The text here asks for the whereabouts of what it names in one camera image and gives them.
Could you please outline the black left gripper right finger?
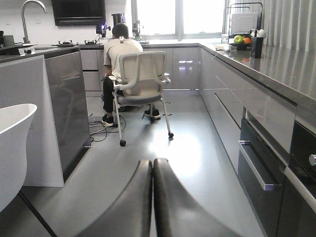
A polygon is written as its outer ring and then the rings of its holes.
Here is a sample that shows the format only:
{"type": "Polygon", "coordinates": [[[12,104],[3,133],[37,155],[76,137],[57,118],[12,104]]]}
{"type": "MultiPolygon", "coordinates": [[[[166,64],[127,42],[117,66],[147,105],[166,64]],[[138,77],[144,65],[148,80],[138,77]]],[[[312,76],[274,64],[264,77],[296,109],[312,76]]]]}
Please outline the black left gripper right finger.
{"type": "Polygon", "coordinates": [[[154,213],[158,237],[238,237],[183,187],[165,158],[154,160],[154,213]]]}

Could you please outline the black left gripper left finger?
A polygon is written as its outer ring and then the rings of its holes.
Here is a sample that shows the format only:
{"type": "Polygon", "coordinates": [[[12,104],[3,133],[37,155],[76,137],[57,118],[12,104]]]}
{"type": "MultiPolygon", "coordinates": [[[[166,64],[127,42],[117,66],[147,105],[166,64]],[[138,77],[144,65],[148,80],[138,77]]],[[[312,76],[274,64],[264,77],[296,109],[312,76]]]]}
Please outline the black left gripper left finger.
{"type": "Polygon", "coordinates": [[[78,237],[148,237],[152,216],[152,162],[138,162],[129,182],[111,206],[78,237]]]}

